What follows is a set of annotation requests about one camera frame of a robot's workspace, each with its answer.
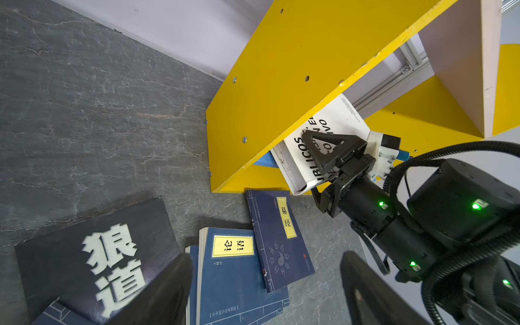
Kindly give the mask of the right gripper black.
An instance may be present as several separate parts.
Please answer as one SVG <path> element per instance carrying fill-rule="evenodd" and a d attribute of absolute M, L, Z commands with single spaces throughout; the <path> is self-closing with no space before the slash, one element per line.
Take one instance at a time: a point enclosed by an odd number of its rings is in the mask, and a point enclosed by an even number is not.
<path fill-rule="evenodd" d="M 322 192 L 318 188 L 311 190 L 322 213 L 332 218 L 344 213 L 362 228 L 384 228 L 395 219 L 396 211 L 389 195 L 367 176 L 375 158 L 369 154 L 361 157 L 367 145 L 365 140 L 357 135 L 317 131 L 305 131 L 302 139 L 322 175 L 334 167 L 340 168 L 338 177 Z M 322 152 L 315 145 L 316 140 L 331 144 L 332 150 Z"/>

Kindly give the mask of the navy Yijing book yellow label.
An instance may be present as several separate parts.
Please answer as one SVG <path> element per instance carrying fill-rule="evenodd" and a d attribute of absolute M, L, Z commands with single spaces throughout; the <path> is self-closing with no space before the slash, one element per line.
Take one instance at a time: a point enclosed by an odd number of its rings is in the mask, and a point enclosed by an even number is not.
<path fill-rule="evenodd" d="M 268 292 L 315 274 L 304 238 L 290 205 L 290 192 L 247 190 L 255 243 Z"/>

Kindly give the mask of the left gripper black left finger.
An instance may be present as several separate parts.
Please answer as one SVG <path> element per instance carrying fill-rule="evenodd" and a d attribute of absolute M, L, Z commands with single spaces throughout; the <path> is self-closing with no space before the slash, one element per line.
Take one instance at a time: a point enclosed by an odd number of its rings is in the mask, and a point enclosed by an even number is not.
<path fill-rule="evenodd" d="M 193 269 L 189 254 L 179 254 L 108 324 L 183 324 Z"/>

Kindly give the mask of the blue Lunyu book yellow label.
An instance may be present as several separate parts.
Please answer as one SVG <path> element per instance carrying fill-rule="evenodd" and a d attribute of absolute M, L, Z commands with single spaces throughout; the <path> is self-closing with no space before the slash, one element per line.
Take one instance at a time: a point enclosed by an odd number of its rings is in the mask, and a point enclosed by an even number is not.
<path fill-rule="evenodd" d="M 268 292 L 254 231 L 199 230 L 196 324 L 264 324 L 289 305 L 286 287 Z"/>

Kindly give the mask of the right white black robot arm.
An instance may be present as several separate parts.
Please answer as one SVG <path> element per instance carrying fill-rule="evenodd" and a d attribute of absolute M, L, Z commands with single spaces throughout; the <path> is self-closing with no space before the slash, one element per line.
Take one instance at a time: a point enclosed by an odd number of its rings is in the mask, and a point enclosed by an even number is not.
<path fill-rule="evenodd" d="M 368 178 L 376 159 L 356 135 L 306 131 L 302 136 L 322 173 L 338 175 L 317 207 L 344 213 L 382 274 L 421 285 L 434 324 L 442 313 L 459 324 L 518 324 L 519 265 L 504 253 L 519 245 L 519 191 L 456 153 L 489 151 L 519 155 L 511 142 L 480 141 L 448 146 L 393 168 L 383 186 Z"/>

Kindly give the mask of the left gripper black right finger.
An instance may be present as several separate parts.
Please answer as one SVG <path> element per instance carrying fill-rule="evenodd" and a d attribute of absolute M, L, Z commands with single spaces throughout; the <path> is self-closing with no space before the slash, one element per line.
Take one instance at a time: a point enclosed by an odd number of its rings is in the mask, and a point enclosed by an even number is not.
<path fill-rule="evenodd" d="M 355 252 L 341 260 L 341 279 L 352 324 L 428 324 Z"/>

